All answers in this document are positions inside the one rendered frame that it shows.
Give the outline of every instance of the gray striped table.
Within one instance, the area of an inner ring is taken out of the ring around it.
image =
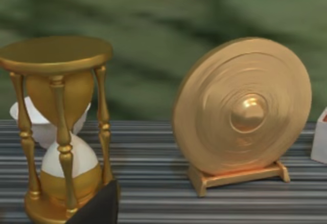
[[[326,166],[311,161],[314,124],[284,155],[292,182],[277,178],[209,189],[197,198],[168,122],[112,122],[111,161],[122,187],[121,224],[327,223]],[[102,160],[96,122],[80,133]],[[44,150],[36,148],[40,166]],[[24,213],[27,164],[11,121],[0,121],[0,223],[30,223]]]

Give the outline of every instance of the golden gong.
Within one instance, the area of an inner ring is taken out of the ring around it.
[[[309,75],[285,46],[242,38],[203,56],[184,78],[173,111],[176,142],[199,196],[208,187],[280,176],[311,107]]]
[[[39,224],[62,224],[112,179],[109,162],[109,113],[105,98],[105,64],[111,45],[82,36],[24,40],[0,49],[0,64],[10,72],[18,102],[18,127],[27,158],[27,215]],[[72,128],[90,103],[98,83],[99,139],[103,167]],[[38,175],[24,87],[35,107],[57,127],[57,139],[43,157]]]

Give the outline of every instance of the golden column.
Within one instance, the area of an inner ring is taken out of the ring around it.
[[[18,127],[29,169],[25,209],[35,223],[65,223],[113,179],[104,84],[105,64],[111,56],[109,43],[81,36],[34,38],[0,49],[1,66],[10,72],[17,95]],[[92,71],[98,83],[102,173],[95,153],[87,143],[71,133],[92,99]],[[47,150],[39,176],[35,167],[31,120],[24,100],[24,84],[35,107],[57,127],[57,140]]]

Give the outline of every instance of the blurred green backdrop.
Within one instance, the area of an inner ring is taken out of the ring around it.
[[[0,47],[35,36],[88,35],[114,47],[112,119],[163,120],[194,62],[217,45],[260,36],[292,49],[313,87],[310,120],[327,105],[327,0],[0,0]],[[15,101],[0,71],[0,119]],[[96,117],[96,97],[90,119]]]

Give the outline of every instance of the white box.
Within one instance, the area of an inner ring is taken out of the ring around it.
[[[316,124],[311,159],[327,164],[327,107],[318,118]]]

